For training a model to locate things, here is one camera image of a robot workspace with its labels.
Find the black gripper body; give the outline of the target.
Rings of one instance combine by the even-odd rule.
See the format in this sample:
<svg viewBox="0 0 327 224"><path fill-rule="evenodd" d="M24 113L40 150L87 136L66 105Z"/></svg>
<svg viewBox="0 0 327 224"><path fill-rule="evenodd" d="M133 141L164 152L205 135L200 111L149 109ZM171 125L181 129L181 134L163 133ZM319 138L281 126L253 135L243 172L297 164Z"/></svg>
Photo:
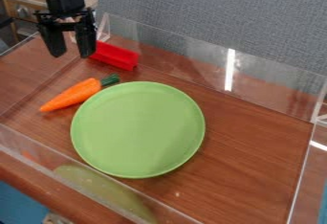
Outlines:
<svg viewBox="0 0 327 224"><path fill-rule="evenodd" d="M70 32L76 27L95 30L95 11L91 8L65 14L52 14L49 11L34 11L37 26L60 32Z"/></svg>

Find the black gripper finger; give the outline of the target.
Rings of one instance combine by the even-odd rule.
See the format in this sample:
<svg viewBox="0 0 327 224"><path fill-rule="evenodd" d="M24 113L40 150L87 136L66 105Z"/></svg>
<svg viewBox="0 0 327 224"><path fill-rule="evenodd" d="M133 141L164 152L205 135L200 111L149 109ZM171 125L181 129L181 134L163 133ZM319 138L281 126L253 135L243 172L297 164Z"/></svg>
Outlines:
<svg viewBox="0 0 327 224"><path fill-rule="evenodd" d="M66 52L62 32L53 26L37 25L44 44L52 56L58 57Z"/></svg>
<svg viewBox="0 0 327 224"><path fill-rule="evenodd" d="M74 24L74 40L80 56L87 58L96 52L97 29L93 22L81 19Z"/></svg>

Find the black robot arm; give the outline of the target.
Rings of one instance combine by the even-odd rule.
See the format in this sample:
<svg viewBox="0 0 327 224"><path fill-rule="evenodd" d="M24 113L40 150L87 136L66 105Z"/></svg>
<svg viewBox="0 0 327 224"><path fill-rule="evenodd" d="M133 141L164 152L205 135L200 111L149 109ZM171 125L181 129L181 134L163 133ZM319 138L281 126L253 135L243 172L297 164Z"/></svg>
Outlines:
<svg viewBox="0 0 327 224"><path fill-rule="evenodd" d="M97 27L95 14L84 0L45 0L46 10L34 11L37 29L52 56L66 52L64 32L74 32L80 56L87 58L96 52Z"/></svg>

